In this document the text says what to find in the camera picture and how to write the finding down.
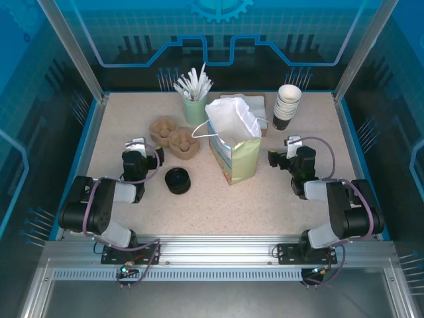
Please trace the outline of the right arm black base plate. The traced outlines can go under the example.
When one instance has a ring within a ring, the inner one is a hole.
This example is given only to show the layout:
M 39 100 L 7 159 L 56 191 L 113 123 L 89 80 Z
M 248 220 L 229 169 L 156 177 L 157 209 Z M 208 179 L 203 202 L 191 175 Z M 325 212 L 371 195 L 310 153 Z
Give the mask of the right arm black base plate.
M 313 249 L 299 244 L 278 244 L 279 265 L 337 264 L 337 255 L 331 248 Z

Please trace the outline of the stack of black lids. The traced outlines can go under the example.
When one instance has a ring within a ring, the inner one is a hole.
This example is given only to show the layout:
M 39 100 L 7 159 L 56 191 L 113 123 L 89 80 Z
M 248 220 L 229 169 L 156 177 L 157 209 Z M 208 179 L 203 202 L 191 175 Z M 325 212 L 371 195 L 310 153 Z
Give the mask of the stack of black lids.
M 176 195 L 186 193 L 191 187 L 189 174 L 184 168 L 177 167 L 168 170 L 164 180 L 170 192 Z

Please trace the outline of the green straw holder cup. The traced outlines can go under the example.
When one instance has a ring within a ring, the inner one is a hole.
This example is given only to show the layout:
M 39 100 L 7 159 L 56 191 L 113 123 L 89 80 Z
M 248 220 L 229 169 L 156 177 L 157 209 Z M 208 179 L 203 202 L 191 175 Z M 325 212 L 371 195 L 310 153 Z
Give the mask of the green straw holder cup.
M 191 126 L 199 126 L 207 120 L 205 106 L 207 104 L 207 97 L 199 101 L 188 101 L 183 98 L 184 115 L 186 122 Z

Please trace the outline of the stack of paper cups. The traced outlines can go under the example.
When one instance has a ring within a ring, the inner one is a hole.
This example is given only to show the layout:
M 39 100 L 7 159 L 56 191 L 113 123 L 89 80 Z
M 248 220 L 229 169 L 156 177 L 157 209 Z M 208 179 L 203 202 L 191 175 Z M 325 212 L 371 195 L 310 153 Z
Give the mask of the stack of paper cups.
M 276 102 L 274 104 L 274 115 L 272 119 L 273 126 L 279 130 L 285 130 L 290 121 L 293 119 L 297 107 L 299 105 L 300 99 L 283 99 L 280 96 L 277 96 Z

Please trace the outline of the white wrapped straw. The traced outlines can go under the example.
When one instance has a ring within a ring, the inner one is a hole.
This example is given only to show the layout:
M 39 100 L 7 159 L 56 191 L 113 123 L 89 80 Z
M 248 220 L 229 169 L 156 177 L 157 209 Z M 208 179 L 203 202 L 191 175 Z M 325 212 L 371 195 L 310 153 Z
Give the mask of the white wrapped straw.
M 198 85 L 198 77 L 197 77 L 197 71 L 195 68 L 192 68 L 189 72 L 188 72 L 188 76 L 189 76 L 189 92 L 191 95 L 191 100 L 195 101 L 197 99 L 197 85 Z
M 205 82 L 201 88 L 201 95 L 199 97 L 199 100 L 202 100 L 206 97 L 207 93 L 211 89 L 211 86 L 213 85 L 213 82 L 209 79 L 207 82 Z
M 205 76 L 206 76 L 205 75 L 205 65 L 206 65 L 206 63 L 204 62 L 203 65 L 202 65 L 202 68 L 201 68 L 199 78 L 197 80 L 194 101 L 199 101 L 199 98 L 200 98 L 200 95 L 201 95 L 203 83 L 205 81 Z
M 177 83 L 174 83 L 173 87 L 185 100 L 191 101 L 191 93 L 187 88 L 181 87 Z
M 191 93 L 191 83 L 186 81 L 184 77 L 178 78 L 178 85 L 180 86 L 181 95 L 186 98 L 188 101 L 193 100 L 193 95 Z

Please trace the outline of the brown pulp cup carrier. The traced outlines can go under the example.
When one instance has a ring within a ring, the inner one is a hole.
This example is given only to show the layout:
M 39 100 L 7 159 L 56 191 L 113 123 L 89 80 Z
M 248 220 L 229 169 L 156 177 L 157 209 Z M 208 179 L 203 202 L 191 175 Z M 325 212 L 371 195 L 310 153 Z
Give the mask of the brown pulp cup carrier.
M 170 152 L 181 160 L 192 159 L 200 150 L 199 140 L 187 129 L 171 131 L 167 137 Z
M 169 147 L 168 137 L 172 131 L 179 129 L 175 120 L 169 117 L 160 117 L 149 126 L 151 139 L 161 147 Z

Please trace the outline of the aluminium mounting rail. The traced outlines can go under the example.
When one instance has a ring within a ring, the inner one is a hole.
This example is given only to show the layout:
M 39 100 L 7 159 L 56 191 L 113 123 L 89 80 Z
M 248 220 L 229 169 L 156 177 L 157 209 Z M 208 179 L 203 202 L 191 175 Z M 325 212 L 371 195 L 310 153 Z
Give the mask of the aluminium mounting rail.
M 277 267 L 276 245 L 297 243 L 297 235 L 163 235 L 160 268 L 262 268 Z M 391 241 L 376 239 L 348 243 L 347 268 L 398 267 Z M 51 268 L 99 267 L 93 242 L 85 237 L 65 237 L 44 245 L 38 265 Z

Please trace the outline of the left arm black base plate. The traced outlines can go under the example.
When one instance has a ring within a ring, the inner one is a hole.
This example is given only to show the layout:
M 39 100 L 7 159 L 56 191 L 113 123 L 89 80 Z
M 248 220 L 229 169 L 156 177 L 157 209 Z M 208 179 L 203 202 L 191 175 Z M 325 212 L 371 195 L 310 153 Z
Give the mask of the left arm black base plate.
M 160 244 L 153 244 L 134 252 L 124 252 L 104 246 L 101 264 L 123 265 L 125 262 L 133 261 L 136 265 L 147 265 L 150 258 L 153 257 L 152 264 L 157 265 L 160 259 L 160 249 Z

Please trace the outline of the aluminium frame post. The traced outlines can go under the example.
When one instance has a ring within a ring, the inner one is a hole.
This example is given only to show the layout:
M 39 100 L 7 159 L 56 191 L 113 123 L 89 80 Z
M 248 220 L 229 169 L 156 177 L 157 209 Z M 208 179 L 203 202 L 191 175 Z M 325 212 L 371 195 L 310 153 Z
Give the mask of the aluminium frame post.
M 96 102 L 106 106 L 105 94 L 55 0 L 37 0 Z
M 348 63 L 334 92 L 335 103 L 341 103 L 342 98 L 352 84 L 360 67 L 375 45 L 381 31 L 390 18 L 399 0 L 382 0 L 364 36 L 359 42 L 350 62 Z

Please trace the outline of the green white paper bag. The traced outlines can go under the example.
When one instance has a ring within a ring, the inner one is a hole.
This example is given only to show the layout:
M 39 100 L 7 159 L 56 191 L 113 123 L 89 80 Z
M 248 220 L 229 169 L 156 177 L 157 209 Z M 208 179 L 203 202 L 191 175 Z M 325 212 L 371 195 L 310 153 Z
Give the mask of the green white paper bag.
M 241 97 L 225 97 L 205 106 L 207 134 L 193 131 L 193 138 L 208 138 L 228 184 L 233 185 L 255 175 L 262 141 L 265 115 L 255 115 Z

